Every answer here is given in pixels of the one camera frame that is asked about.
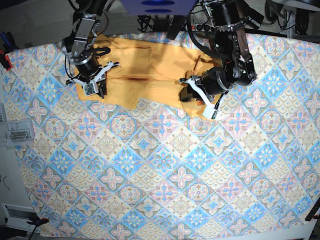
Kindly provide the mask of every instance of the red clamp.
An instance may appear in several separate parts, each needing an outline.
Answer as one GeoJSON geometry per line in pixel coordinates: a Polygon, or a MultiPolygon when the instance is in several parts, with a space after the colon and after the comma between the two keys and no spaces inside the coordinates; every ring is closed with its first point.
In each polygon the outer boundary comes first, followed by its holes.
{"type": "Polygon", "coordinates": [[[13,68],[9,56],[5,55],[5,52],[2,49],[0,49],[0,63],[7,71],[13,68]]]}

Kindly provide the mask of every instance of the gray floor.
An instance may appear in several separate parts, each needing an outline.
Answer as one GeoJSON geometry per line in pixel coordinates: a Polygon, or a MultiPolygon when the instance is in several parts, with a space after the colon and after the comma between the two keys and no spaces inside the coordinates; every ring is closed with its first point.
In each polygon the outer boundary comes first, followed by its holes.
{"type": "MultiPolygon", "coordinates": [[[[255,10],[264,13],[265,0],[246,0],[255,10]]],[[[73,9],[67,0],[28,0],[20,5],[0,11],[0,31],[11,31],[21,48],[60,42],[72,30],[73,9]]],[[[138,33],[136,16],[129,16],[120,0],[116,0],[108,13],[109,26],[104,34],[138,33]]],[[[194,15],[196,23],[206,21],[203,13],[194,15]]],[[[101,19],[101,29],[105,19],[101,19]]],[[[277,24],[263,26],[261,30],[279,33],[277,24]]]]}

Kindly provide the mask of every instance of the patterned tablecloth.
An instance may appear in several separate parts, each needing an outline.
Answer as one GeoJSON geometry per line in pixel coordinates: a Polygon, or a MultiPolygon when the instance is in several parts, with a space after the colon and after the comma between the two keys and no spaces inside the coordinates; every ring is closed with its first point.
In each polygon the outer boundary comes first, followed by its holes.
{"type": "MultiPolygon", "coordinates": [[[[194,48],[186,34],[126,35],[194,48]]],[[[215,122],[141,99],[135,110],[81,102],[56,44],[12,52],[9,120],[42,236],[209,239],[288,229],[320,195],[320,47],[248,35],[258,80],[235,87],[215,122]]]]}

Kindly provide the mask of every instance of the orange cloth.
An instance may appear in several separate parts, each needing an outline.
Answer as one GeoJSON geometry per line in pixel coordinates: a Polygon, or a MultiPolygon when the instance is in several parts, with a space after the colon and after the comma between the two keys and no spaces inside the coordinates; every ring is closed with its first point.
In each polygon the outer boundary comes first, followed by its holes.
{"type": "Polygon", "coordinates": [[[189,116],[202,116],[205,105],[197,105],[194,99],[179,101],[183,85],[180,78],[202,74],[211,69],[214,61],[197,49],[164,43],[99,36],[96,48],[109,47],[111,53],[98,59],[102,66],[108,61],[119,62],[107,72],[107,96],[85,96],[77,84],[78,98],[82,101],[100,101],[134,110],[140,98],[152,100],[175,108],[184,109],[189,116]]]}

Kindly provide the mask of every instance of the fabric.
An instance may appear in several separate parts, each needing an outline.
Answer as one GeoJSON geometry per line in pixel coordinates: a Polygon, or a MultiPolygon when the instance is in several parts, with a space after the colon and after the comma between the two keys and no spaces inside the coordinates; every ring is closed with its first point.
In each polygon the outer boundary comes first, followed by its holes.
{"type": "MultiPolygon", "coordinates": [[[[124,35],[164,42],[164,35],[124,35]]],[[[12,52],[1,69],[8,120],[46,237],[210,239],[289,229],[320,196],[319,45],[248,36],[258,79],[217,121],[140,99],[134,110],[80,101],[55,44],[12,52]]],[[[194,48],[186,34],[167,44],[194,48]]]]}
{"type": "Polygon", "coordinates": [[[96,48],[109,47],[111,53],[99,58],[102,66],[109,61],[119,62],[121,67],[107,73],[107,96],[85,96],[77,85],[78,98],[82,101],[99,101],[117,104],[126,109],[137,108],[138,101],[148,99],[175,108],[184,109],[191,117],[201,117],[204,104],[179,101],[184,88],[180,78],[189,78],[211,69],[217,63],[197,49],[168,45],[158,42],[100,36],[96,48]]]}

